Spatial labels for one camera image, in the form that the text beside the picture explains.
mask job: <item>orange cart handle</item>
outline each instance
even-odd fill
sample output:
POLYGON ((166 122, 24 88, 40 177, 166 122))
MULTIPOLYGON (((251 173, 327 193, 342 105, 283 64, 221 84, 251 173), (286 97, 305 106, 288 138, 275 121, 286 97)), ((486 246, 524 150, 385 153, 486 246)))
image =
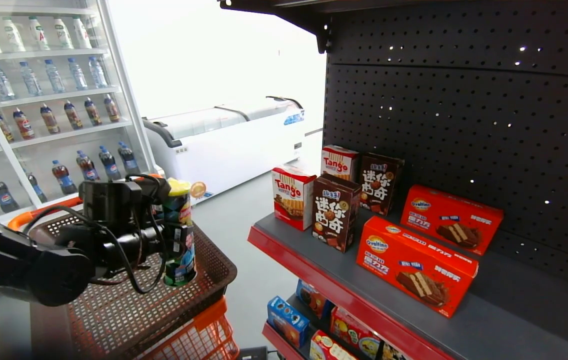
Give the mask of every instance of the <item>orange cart handle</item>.
MULTIPOLYGON (((22 226, 25 226, 26 224, 30 223, 33 219, 35 219, 36 216, 38 216, 41 212, 43 212, 44 210, 46 210, 48 208, 52 208, 52 207, 72 208, 72 207, 76 207, 77 205, 80 205, 80 204, 82 204, 82 200, 78 196, 76 196, 74 198, 69 198, 68 200, 65 200, 65 201, 62 201, 62 202, 54 203, 53 205, 49 205, 47 207, 42 207, 41 209, 23 212, 22 214, 15 216, 8 223, 8 228, 10 230, 13 230, 13 231, 19 231, 22 226)), ((51 212, 51 214, 58 212, 58 211, 59 210, 54 210, 54 211, 51 212)))

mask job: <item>beverage refrigerator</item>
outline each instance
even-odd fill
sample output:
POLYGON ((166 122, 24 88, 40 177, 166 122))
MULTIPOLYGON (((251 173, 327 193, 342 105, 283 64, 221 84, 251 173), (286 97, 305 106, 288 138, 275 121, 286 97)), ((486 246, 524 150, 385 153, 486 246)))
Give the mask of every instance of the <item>beverage refrigerator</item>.
POLYGON ((79 151, 101 180, 114 165, 126 175, 131 151, 139 171, 159 170, 108 2, 0 0, 0 222, 77 196, 68 184, 86 178, 79 151))

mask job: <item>brown basket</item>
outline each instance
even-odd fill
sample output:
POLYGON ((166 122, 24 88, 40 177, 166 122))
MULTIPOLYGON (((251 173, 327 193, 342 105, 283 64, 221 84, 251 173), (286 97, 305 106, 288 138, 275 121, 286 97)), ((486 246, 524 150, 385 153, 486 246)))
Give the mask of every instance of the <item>brown basket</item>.
MULTIPOLYGON (((35 241, 50 241, 61 226, 76 223, 63 216, 37 225, 35 241)), ((238 269, 200 230, 194 230, 197 276, 177 289, 163 283, 138 294, 127 280, 120 285, 92 285, 66 306, 32 304, 31 342, 36 359, 133 359, 217 303, 238 269)), ((148 258, 150 269, 135 271, 142 287, 150 284, 160 265, 158 255, 148 258)), ((118 275, 114 280, 122 279, 118 275)))

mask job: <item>box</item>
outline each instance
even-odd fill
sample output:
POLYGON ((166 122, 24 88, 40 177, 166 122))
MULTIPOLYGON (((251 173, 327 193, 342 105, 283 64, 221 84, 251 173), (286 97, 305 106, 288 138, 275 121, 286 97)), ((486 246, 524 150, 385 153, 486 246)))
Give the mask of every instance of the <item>box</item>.
POLYGON ((339 307, 334 307, 330 312, 330 332, 371 359, 378 355, 380 338, 339 307))
POLYGON ((313 310, 318 319, 329 317, 331 310, 335 306, 330 300, 320 294, 318 290, 304 282, 301 278, 297 281, 295 294, 302 303, 313 310))
POLYGON ((322 330, 316 331, 311 338, 309 355, 311 360, 357 360, 322 330))
POLYGON ((362 155, 359 183, 362 185, 360 204, 363 208, 375 214, 389 214, 404 164, 402 159, 377 153, 362 155))
POLYGON ((360 153, 337 145, 322 148, 322 174, 335 175, 340 179, 357 183, 357 163, 360 153))
POLYGON ((353 243, 362 187, 328 173, 313 185, 313 237, 342 253, 353 243))
POLYGON ((309 336, 309 319, 284 299, 275 296, 268 302, 268 323, 293 346, 300 347, 309 336))
POLYGON ((315 175, 284 164, 270 172, 273 182, 275 218, 304 231, 312 223, 313 181, 315 175))
POLYGON ((476 260, 377 216, 364 224, 356 262, 447 318, 479 268, 476 260))
POLYGON ((503 218, 503 210, 430 187, 413 185, 400 223, 484 255, 503 218))

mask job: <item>black pegboard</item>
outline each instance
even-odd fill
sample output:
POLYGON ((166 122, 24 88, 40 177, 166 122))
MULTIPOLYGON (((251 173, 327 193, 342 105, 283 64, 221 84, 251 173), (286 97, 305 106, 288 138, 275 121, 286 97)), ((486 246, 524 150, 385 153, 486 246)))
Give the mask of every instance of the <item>black pegboard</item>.
POLYGON ((568 2, 353 11, 330 29, 324 142, 503 208, 490 249, 568 279, 568 2))

